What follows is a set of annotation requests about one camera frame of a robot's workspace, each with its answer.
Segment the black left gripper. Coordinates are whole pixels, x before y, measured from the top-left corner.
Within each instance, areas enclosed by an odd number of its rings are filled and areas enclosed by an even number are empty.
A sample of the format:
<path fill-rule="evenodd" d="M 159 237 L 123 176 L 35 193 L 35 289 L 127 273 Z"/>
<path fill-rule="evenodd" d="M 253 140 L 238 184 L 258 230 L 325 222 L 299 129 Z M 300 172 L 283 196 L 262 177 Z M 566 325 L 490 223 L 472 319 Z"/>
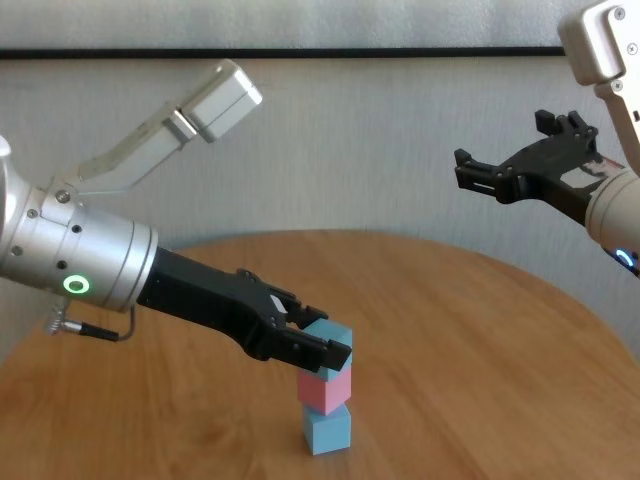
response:
<path fill-rule="evenodd" d="M 224 272 L 163 248 L 156 251 L 137 303 L 216 330 L 260 361 L 277 359 L 311 372 L 339 371 L 352 353 L 344 343 L 287 326 L 290 309 L 298 328 L 327 319 L 323 310 L 303 305 L 247 270 Z"/>

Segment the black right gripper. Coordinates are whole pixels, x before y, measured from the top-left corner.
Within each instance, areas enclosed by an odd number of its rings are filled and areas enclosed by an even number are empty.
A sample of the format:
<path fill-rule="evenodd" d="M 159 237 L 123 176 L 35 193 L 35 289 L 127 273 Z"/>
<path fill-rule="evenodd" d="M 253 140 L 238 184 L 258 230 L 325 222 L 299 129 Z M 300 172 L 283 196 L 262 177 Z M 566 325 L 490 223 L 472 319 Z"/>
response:
<path fill-rule="evenodd" d="M 502 204 L 543 201 L 579 224 L 596 189 L 623 166 L 597 150 L 598 129 L 577 113 L 534 114 L 545 138 L 495 167 L 476 161 L 464 149 L 454 151 L 458 187 L 489 195 Z"/>

